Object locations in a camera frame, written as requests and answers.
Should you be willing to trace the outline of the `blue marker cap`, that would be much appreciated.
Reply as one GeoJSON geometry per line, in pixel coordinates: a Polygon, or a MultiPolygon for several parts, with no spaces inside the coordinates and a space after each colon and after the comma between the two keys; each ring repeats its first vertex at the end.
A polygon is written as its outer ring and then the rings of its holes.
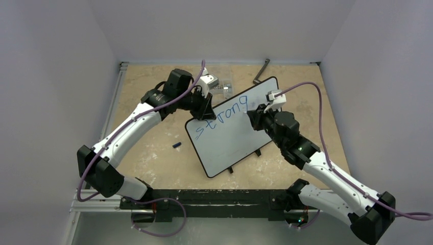
{"type": "Polygon", "coordinates": [[[179,147],[182,143],[181,142],[177,142],[175,144],[172,145],[172,147],[175,149],[177,147],[179,147]]]}

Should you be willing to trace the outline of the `black metal allen key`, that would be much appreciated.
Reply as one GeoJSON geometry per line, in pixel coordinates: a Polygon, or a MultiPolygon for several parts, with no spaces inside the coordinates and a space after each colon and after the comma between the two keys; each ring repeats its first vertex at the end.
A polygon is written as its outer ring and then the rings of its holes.
{"type": "Polygon", "coordinates": [[[267,68],[267,66],[269,65],[269,63],[270,63],[270,59],[266,58],[265,61],[264,61],[263,66],[261,67],[261,69],[259,70],[259,72],[256,74],[256,76],[253,79],[253,84],[254,85],[257,85],[257,84],[261,83],[260,76],[263,74],[263,72],[265,71],[265,69],[267,68]]]}

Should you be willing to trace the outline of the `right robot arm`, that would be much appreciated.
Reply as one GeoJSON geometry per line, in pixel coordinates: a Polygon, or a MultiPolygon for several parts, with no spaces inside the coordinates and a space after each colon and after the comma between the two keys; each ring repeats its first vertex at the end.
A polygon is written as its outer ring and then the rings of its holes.
{"type": "Polygon", "coordinates": [[[279,148],[283,158],[296,168],[316,177],[329,191],[297,180],[286,200],[294,208],[313,206],[346,223],[366,244],[377,244],[396,218],[396,199],[354,179],[330,159],[324,149],[301,135],[294,114],[266,109],[264,104],[247,112],[252,128],[264,131],[279,148]]]}

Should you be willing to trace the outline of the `aluminium rail frame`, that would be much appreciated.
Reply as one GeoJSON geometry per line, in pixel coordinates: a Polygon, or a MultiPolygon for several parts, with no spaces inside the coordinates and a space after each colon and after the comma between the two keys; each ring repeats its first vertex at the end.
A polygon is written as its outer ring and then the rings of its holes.
{"type": "MultiPolygon", "coordinates": [[[[100,140],[105,139],[109,135],[108,131],[111,129],[111,126],[114,122],[116,103],[118,102],[119,93],[120,90],[122,89],[122,84],[128,66],[129,66],[129,62],[121,62],[119,65],[119,71],[115,83],[114,93],[100,135],[100,140]]],[[[91,184],[89,184],[86,181],[87,179],[93,181],[94,178],[96,178],[97,174],[94,174],[92,171],[97,169],[98,165],[101,165],[103,169],[105,169],[105,167],[108,165],[108,162],[103,158],[101,158],[102,153],[100,152],[100,150],[104,151],[105,148],[103,148],[102,146],[97,149],[89,149],[89,150],[80,148],[77,152],[78,165],[82,168],[85,177],[80,178],[79,188],[76,190],[76,193],[73,198],[73,202],[71,204],[71,208],[69,210],[68,225],[66,228],[66,233],[62,238],[61,244],[72,244],[73,242],[73,238],[81,214],[81,211],[77,211],[75,208],[78,204],[84,203],[85,207],[88,208],[90,204],[87,202],[90,200],[97,201],[97,202],[100,200],[102,201],[107,200],[104,196],[100,195],[100,193],[97,190],[95,190],[91,184]]]]}

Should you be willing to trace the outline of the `clear plastic screw box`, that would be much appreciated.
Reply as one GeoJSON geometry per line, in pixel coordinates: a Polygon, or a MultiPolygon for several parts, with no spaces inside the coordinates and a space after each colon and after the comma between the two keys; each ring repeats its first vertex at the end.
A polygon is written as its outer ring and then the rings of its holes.
{"type": "Polygon", "coordinates": [[[216,63],[206,65],[206,68],[210,75],[214,75],[218,79],[217,84],[210,88],[210,93],[213,95],[213,105],[233,97],[235,92],[230,65],[216,63]]]}

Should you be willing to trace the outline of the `white whiteboard black frame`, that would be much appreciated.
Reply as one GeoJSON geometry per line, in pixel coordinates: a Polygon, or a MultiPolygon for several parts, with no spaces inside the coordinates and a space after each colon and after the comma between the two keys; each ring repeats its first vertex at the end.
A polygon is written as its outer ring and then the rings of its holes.
{"type": "Polygon", "coordinates": [[[255,131],[245,110],[266,104],[266,94],[279,88],[276,77],[240,92],[216,105],[215,120],[190,119],[185,129],[207,177],[213,178],[255,153],[271,140],[264,131],[255,131]]]}

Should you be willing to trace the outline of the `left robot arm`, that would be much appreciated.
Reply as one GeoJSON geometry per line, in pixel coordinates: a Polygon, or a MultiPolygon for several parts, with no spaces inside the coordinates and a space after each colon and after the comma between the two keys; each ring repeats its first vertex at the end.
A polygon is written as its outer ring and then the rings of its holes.
{"type": "Polygon", "coordinates": [[[175,68],[167,80],[145,93],[133,112],[113,132],[92,147],[81,146],[77,151],[78,200],[88,200],[81,197],[83,183],[87,183],[106,198],[118,194],[131,198],[140,209],[148,208],[152,203],[148,192],[151,187],[139,178],[125,177],[117,167],[146,132],[178,109],[190,112],[199,121],[216,119],[209,90],[218,81],[205,67],[196,78],[175,68]]]}

